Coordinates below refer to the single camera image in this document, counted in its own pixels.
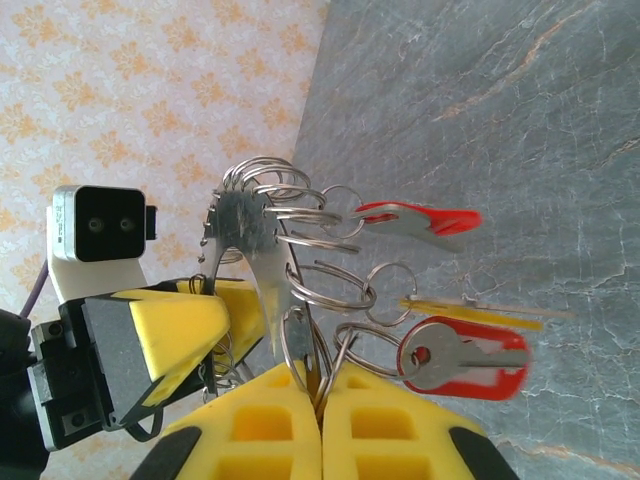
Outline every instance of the key with red plastic head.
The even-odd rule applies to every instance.
[[[401,202],[367,203],[351,217],[364,220],[364,228],[370,232],[410,236],[453,253],[462,252],[462,247],[440,237],[466,232],[482,223],[480,213],[473,210],[437,210]]]
[[[405,382],[415,392],[506,400],[522,388],[530,352],[510,330],[431,317],[409,331],[397,362],[402,374],[420,366]]]

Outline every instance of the metal key ring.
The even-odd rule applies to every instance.
[[[296,185],[297,180],[301,180],[302,183],[304,183],[306,188],[311,187],[311,179],[302,170],[300,170],[299,168],[295,168],[290,164],[289,165],[278,164],[278,165],[264,165],[261,167],[254,168],[253,170],[249,170],[248,172],[242,172],[242,178],[240,179],[241,181],[240,189],[244,191],[244,189],[247,188],[247,185],[249,184],[249,182],[252,180],[258,183],[258,185],[260,185],[260,183],[256,180],[256,177],[259,175],[263,175],[265,173],[276,173],[276,174],[288,173],[293,177],[293,182],[291,183],[291,185]],[[297,193],[294,196],[295,198],[300,198],[303,195],[301,195],[300,193]]]
[[[338,225],[342,217],[337,213],[305,207],[265,207],[265,212],[275,213],[278,220],[291,220],[313,225]]]
[[[324,378],[320,384],[320,388],[318,388],[318,392],[313,399],[313,408],[316,411],[316,418],[320,420],[322,416],[325,403],[327,398],[329,398],[329,394],[331,393],[331,389],[333,388],[333,384],[336,382],[338,378],[338,373],[340,373],[340,367],[344,363],[346,359],[347,350],[353,345],[353,342],[357,338],[357,334],[353,333],[353,329],[350,328],[347,332],[347,338],[345,338],[344,342],[342,342],[342,346],[338,351],[338,355],[331,366],[331,371],[329,376]]]
[[[384,270],[387,267],[400,267],[403,270],[406,270],[407,272],[409,272],[409,275],[411,275],[411,279],[413,280],[413,289],[412,289],[412,294],[413,295],[417,295],[418,294],[418,280],[416,279],[415,274],[413,273],[413,271],[409,268],[408,265],[406,265],[403,262],[387,262],[387,263],[381,263],[380,265],[378,265],[377,267],[375,267],[373,270],[371,270],[371,273],[369,273],[369,275],[367,276],[367,279],[364,282],[364,287],[363,287],[363,291],[365,291],[367,288],[369,288],[371,281],[375,278],[375,276],[380,273],[381,270]],[[365,315],[367,316],[367,318],[369,320],[371,320],[373,323],[375,323],[376,325],[380,325],[381,327],[395,327],[396,325],[401,324],[410,314],[411,314],[411,307],[409,307],[402,315],[400,315],[398,318],[396,318],[395,320],[389,322],[389,323],[385,323],[385,322],[381,322],[380,320],[376,319],[372,314],[370,310],[367,310],[365,312]]]
[[[287,265],[285,274],[289,283],[291,284],[291,293],[298,299],[316,305],[318,307],[333,310],[335,312],[345,312],[350,310],[368,310],[376,303],[378,296],[373,288],[369,287],[366,290],[364,288],[364,282],[354,275],[340,267],[331,265],[329,263],[316,260],[315,265],[299,265],[298,270],[314,270],[321,273],[326,273],[336,278],[345,280],[352,285],[358,287],[364,294],[361,296],[362,300],[359,302],[345,302],[344,300],[337,300],[335,298],[327,297],[314,290],[305,287],[300,281],[300,277],[293,272],[290,265]]]
[[[298,322],[301,322],[305,316],[302,308],[300,308],[299,306],[293,306],[289,310],[284,312],[284,314],[280,318],[280,341],[282,342],[282,354],[284,355],[284,361],[287,364],[287,367],[289,367],[291,375],[293,376],[293,379],[295,380],[298,387],[302,391],[307,392],[309,397],[311,397],[311,393],[309,393],[307,386],[304,384],[302,377],[300,377],[300,374],[298,373],[298,369],[296,368],[293,358],[291,357],[291,353],[289,352],[289,345],[287,343],[285,323],[293,314],[296,315],[296,320]]]
[[[282,193],[282,192],[297,192],[302,196],[313,197],[318,201],[318,210],[322,210],[327,204],[327,197],[325,197],[322,193],[313,188],[302,187],[299,185],[289,185],[287,183],[275,183],[272,185],[258,185],[253,187],[251,193],[253,195],[259,195],[261,193]]]
[[[331,190],[336,190],[338,188],[342,188],[343,190],[347,190],[348,192],[353,193],[358,198],[358,201],[360,202],[359,206],[364,205],[364,200],[362,200],[362,197],[360,196],[360,194],[358,192],[356,192],[353,188],[347,187],[346,185],[332,185],[330,187],[325,188],[320,193],[322,193],[326,197],[327,193],[329,193]],[[364,218],[362,218],[358,222],[358,226],[355,228],[355,230],[353,230],[352,232],[350,232],[350,233],[348,233],[346,235],[335,235],[335,234],[331,233],[326,226],[323,226],[321,228],[322,228],[322,230],[324,230],[324,233],[326,233],[327,235],[329,235],[332,238],[339,238],[341,240],[346,240],[347,238],[355,237],[358,233],[360,233],[360,230],[362,230],[363,227],[364,227]]]
[[[225,190],[229,187],[233,188],[240,180],[240,177],[244,173],[246,168],[249,168],[254,165],[291,165],[290,162],[287,162],[284,158],[280,157],[270,157],[270,156],[258,156],[253,157],[243,162],[240,162],[238,165],[235,165],[229,168],[222,177],[222,185]],[[278,179],[280,182],[283,182],[282,174],[278,174]]]
[[[400,348],[400,343],[401,343],[400,339],[395,335],[380,329],[379,327],[375,327],[373,325],[367,325],[365,323],[344,322],[338,325],[336,327],[335,332],[333,333],[333,344],[339,350],[342,349],[342,346],[344,344],[344,340],[340,338],[340,334],[345,330],[358,330],[361,332],[366,332],[375,337],[380,338],[381,340],[386,341],[387,343],[390,343],[396,349]],[[401,374],[397,368],[392,370],[390,368],[376,365],[375,363],[372,363],[369,360],[362,358],[360,355],[353,353],[349,348],[346,350],[345,357],[351,363],[355,363],[359,367],[371,373],[375,373],[376,375],[379,375],[383,378],[388,378],[389,380],[396,380],[399,382],[404,382],[404,381],[415,378],[420,371],[420,365],[417,365],[415,371],[407,374]]]
[[[319,352],[322,362],[324,363],[324,368],[327,371],[327,374],[330,374],[332,369],[331,351],[329,350],[329,345],[327,345],[324,335],[322,335],[322,332],[320,331],[320,327],[313,318],[311,318],[311,331],[313,334],[313,345],[316,350],[316,356]]]
[[[348,253],[350,255],[356,255],[360,252],[360,247],[357,245],[349,245],[347,243],[337,243],[332,241],[320,240],[318,238],[310,237],[300,232],[292,230],[289,235],[276,234],[278,241],[292,243],[294,245],[302,245],[305,247],[322,248],[324,250],[332,250],[340,253]]]

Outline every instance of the white camera housing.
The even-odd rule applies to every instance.
[[[139,262],[146,243],[145,209],[139,190],[92,185],[56,189],[47,208],[47,261],[60,303],[148,285]],[[87,232],[87,219],[103,216],[101,228],[92,223]],[[114,219],[120,216],[135,219],[133,228],[122,223],[123,231],[116,233]],[[100,237],[103,232],[106,239]]]

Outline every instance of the yellow foam gripper pad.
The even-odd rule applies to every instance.
[[[201,282],[200,279],[196,279],[196,291],[199,291]],[[188,279],[177,280],[175,287],[178,292],[190,292]],[[266,322],[260,297],[250,282],[241,279],[217,278],[215,294],[224,300],[229,310],[229,318],[231,319],[229,331],[233,338],[231,353],[234,361],[239,362],[247,356],[266,333]],[[222,342],[228,346],[226,338],[223,338]],[[226,364],[229,361],[225,355],[216,357],[221,364]],[[219,366],[217,372],[224,374],[225,369]]]
[[[218,297],[144,292],[152,295],[145,293],[146,299],[129,306],[149,378],[162,378],[143,402],[153,406],[168,398],[227,333],[229,313]]]
[[[194,426],[202,434],[177,480],[322,478],[313,407],[285,364],[171,424],[163,436]]]
[[[323,420],[327,480],[474,480],[449,435],[470,420],[346,363]]]

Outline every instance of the camera lens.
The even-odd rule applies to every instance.
[[[89,220],[89,231],[100,233],[104,229],[104,222],[101,218],[92,218]]]
[[[131,230],[136,228],[136,224],[133,223],[133,220],[131,220],[130,218],[125,217],[120,220],[120,228],[123,232],[130,232]]]

